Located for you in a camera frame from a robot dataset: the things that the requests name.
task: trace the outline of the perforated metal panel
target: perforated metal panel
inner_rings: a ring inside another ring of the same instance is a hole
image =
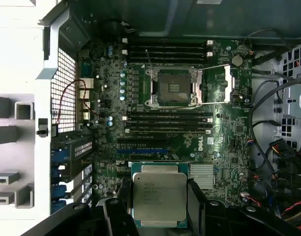
[[[59,48],[59,69],[51,80],[52,124],[58,124],[59,133],[75,130],[76,85],[68,86],[75,79],[75,60]]]

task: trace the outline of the ventilation grille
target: ventilation grille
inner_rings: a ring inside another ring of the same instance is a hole
[[[52,124],[58,121],[60,109],[60,118],[58,124],[59,133],[75,130],[75,103],[76,87],[70,85],[63,97],[60,108],[60,98],[63,90],[76,79],[76,62],[62,49],[59,49],[59,69],[51,80],[51,98],[52,98]]]
[[[301,45],[283,56],[283,74],[292,78],[301,78]]]
[[[190,164],[190,177],[201,189],[214,189],[213,165]]]
[[[282,120],[282,136],[292,136],[292,125],[295,125],[295,119],[283,119]]]
[[[75,148],[75,157],[78,157],[78,156],[82,155],[83,153],[88,152],[91,149],[92,149],[92,142],[81,145],[81,146]]]

